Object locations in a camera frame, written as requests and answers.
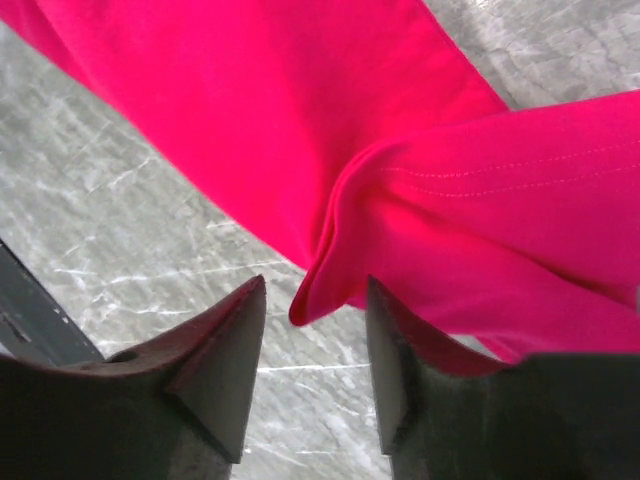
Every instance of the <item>gray surface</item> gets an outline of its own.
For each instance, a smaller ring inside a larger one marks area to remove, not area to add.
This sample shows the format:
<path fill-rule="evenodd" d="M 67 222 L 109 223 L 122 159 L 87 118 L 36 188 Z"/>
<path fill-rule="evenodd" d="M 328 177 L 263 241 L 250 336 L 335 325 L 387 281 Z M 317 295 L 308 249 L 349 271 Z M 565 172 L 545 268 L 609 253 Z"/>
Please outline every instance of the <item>gray surface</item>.
<path fill-rule="evenodd" d="M 640 87 L 637 0 L 428 0 L 514 108 Z M 239 479 L 387 479 L 356 312 L 305 329 L 302 273 L 0 26 L 0 237 L 106 354 L 262 273 L 269 318 Z"/>

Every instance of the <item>concrete floor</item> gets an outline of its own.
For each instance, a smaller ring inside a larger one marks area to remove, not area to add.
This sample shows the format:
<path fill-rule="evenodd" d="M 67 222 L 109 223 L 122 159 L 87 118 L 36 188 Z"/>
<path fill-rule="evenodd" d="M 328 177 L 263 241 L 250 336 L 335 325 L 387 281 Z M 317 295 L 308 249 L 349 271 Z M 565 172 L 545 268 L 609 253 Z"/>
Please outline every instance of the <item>concrete floor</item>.
<path fill-rule="evenodd" d="M 640 87 L 638 0 L 428 0 L 513 108 Z M 358 312 L 304 329 L 302 272 L 228 220 L 118 114 L 0 25 L 0 238 L 111 354 L 251 275 L 269 317 L 238 479 L 388 479 Z"/>

